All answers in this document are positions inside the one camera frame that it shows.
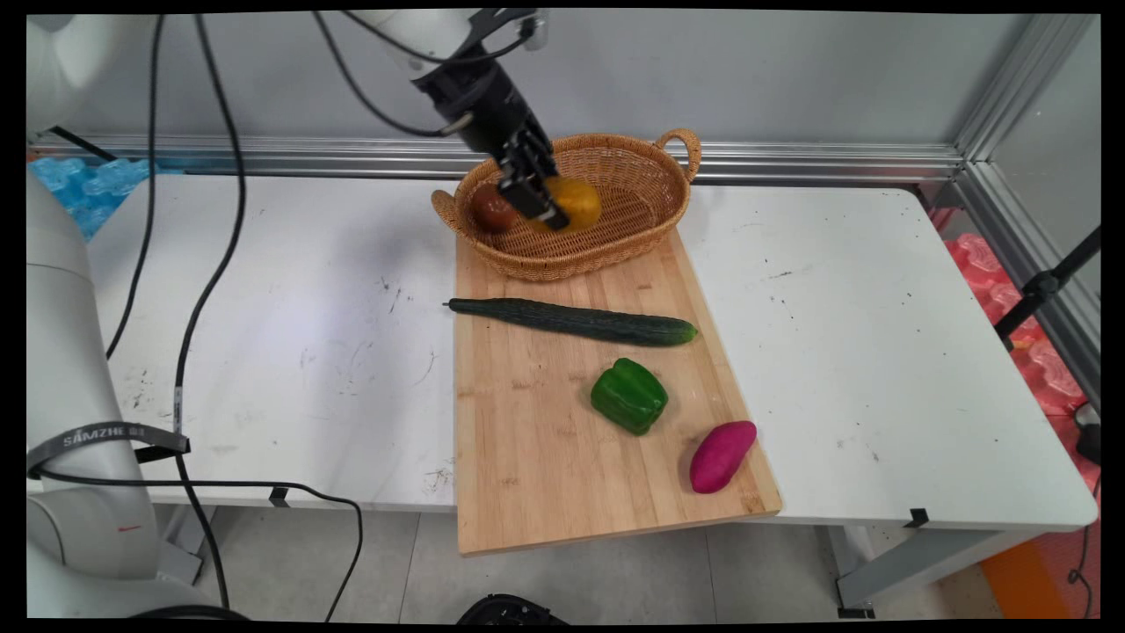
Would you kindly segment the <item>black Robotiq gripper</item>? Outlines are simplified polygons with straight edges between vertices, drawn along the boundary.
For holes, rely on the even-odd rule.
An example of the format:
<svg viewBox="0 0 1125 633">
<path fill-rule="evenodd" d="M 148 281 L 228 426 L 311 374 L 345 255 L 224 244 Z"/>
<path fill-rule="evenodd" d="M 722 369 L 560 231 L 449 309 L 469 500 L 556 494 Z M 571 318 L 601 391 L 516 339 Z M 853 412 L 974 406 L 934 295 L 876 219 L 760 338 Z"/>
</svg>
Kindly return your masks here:
<svg viewBox="0 0 1125 633">
<path fill-rule="evenodd" d="M 411 84 L 447 124 L 470 117 L 454 135 L 500 162 L 497 190 L 524 219 L 554 232 L 570 227 L 570 217 L 547 188 L 547 178 L 560 175 L 551 141 L 498 61 L 441 65 Z"/>
</svg>

